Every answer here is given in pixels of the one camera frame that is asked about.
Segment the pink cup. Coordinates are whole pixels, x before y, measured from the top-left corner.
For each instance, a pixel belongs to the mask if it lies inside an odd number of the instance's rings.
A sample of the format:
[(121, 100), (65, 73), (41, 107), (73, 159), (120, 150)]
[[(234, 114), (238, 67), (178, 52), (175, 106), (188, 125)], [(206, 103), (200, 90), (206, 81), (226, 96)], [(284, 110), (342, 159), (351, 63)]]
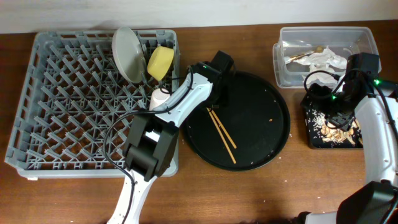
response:
[(152, 111), (154, 108), (160, 106), (170, 98), (170, 92), (165, 88), (155, 89), (150, 97), (149, 109)]

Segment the white napkin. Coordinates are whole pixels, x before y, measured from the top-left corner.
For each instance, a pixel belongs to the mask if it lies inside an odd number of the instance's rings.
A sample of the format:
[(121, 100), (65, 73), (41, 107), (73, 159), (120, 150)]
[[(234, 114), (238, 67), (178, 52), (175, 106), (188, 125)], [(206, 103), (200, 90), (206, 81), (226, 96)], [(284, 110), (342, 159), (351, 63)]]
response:
[[(292, 62), (309, 66), (310, 73), (317, 70), (335, 73), (337, 68), (345, 71), (348, 61), (344, 57), (335, 54), (332, 50), (326, 47), (322, 52), (307, 52), (306, 56), (296, 58)], [(336, 80), (325, 73), (318, 72), (314, 73), (310, 78), (308, 78), (307, 86), (315, 82), (333, 85), (336, 83)]]

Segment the gold foil wrapper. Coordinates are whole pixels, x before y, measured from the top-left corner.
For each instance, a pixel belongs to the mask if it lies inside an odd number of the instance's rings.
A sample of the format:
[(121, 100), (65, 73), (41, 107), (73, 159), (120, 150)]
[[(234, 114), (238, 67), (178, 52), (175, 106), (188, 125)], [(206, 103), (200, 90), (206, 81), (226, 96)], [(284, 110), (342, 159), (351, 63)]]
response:
[(293, 62), (294, 60), (298, 60), (302, 57), (309, 56), (314, 53), (322, 53), (323, 51), (324, 51), (324, 47), (318, 46), (315, 50), (309, 50), (308, 52), (304, 52), (304, 53), (301, 53), (298, 55), (286, 56), (286, 57), (284, 57), (284, 63), (288, 64), (288, 63)]

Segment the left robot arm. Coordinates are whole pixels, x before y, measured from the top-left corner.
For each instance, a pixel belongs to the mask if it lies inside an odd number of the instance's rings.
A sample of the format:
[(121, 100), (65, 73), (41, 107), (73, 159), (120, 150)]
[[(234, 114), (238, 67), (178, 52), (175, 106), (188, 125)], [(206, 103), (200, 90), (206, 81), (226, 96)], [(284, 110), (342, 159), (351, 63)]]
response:
[(124, 176), (118, 203), (109, 223), (138, 223), (147, 194), (171, 165), (179, 129), (191, 112), (218, 105), (226, 99), (226, 79), (234, 69), (233, 58), (218, 51), (209, 62), (188, 67), (180, 87), (153, 110), (134, 110), (118, 118), (132, 118), (124, 142)]

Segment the grey round plate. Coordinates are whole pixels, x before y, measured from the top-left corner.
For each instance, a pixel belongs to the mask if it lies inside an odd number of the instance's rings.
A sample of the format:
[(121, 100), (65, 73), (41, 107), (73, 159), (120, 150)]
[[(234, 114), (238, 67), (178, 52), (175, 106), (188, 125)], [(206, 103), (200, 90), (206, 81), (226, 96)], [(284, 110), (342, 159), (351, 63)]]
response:
[(134, 31), (120, 27), (113, 35), (112, 51), (119, 73), (129, 82), (140, 83), (146, 72), (146, 60)]

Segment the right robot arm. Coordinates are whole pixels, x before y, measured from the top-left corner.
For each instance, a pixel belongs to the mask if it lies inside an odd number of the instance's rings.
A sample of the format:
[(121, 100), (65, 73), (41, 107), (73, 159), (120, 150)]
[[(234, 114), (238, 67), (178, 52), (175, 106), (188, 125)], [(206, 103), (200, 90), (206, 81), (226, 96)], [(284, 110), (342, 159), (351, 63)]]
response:
[(365, 185), (329, 213), (302, 212), (309, 223), (397, 223), (397, 83), (379, 77), (379, 56), (348, 58), (337, 86), (305, 86), (301, 105), (325, 115), (335, 128), (349, 130), (358, 120), (365, 158)]

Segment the wooden chopstick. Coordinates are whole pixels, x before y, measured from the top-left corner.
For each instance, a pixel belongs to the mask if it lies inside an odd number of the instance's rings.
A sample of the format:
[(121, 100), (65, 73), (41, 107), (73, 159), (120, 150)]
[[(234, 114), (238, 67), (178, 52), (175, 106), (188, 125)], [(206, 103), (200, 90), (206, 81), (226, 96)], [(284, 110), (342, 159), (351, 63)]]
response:
[(226, 128), (224, 127), (224, 125), (222, 124), (222, 122), (220, 121), (219, 117), (217, 116), (217, 114), (214, 112), (214, 110), (210, 110), (211, 114), (213, 115), (213, 117), (215, 118), (215, 120), (217, 121), (217, 123), (219, 124), (219, 126), (221, 127), (221, 129), (223, 130), (223, 132), (225, 133), (226, 137), (228, 138), (228, 140), (230, 141), (230, 143), (232, 144), (232, 146), (234, 147), (234, 149), (237, 149), (237, 145), (235, 144), (235, 142), (233, 141), (233, 139), (231, 138), (231, 136), (229, 135), (229, 133), (227, 132)]
[(227, 152), (228, 152), (233, 164), (236, 164), (236, 159), (234, 158), (233, 153), (231, 152), (231, 149), (229, 148), (229, 145), (228, 145), (228, 143), (227, 143), (227, 141), (226, 141), (226, 139), (224, 137), (225, 133), (223, 132), (223, 130), (221, 129), (221, 127), (219, 126), (219, 124), (217, 123), (217, 121), (215, 120), (213, 115), (211, 114), (209, 108), (207, 108), (207, 111), (208, 111), (208, 114), (210, 115), (210, 118), (211, 118), (213, 124), (215, 125), (215, 128), (216, 128), (218, 134), (220, 135), (220, 138), (221, 138), (221, 140), (222, 140), (222, 142), (223, 142), (223, 144), (224, 144), (224, 146), (225, 146), (225, 148), (226, 148), (226, 150), (227, 150)]

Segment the yellow bowl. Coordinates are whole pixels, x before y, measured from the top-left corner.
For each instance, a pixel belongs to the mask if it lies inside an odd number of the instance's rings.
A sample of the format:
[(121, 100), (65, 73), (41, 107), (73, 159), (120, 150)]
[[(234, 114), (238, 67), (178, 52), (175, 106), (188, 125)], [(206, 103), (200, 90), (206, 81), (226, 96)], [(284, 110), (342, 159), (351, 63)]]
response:
[(174, 50), (168, 47), (157, 47), (147, 64), (147, 72), (160, 81), (165, 77), (174, 59)]

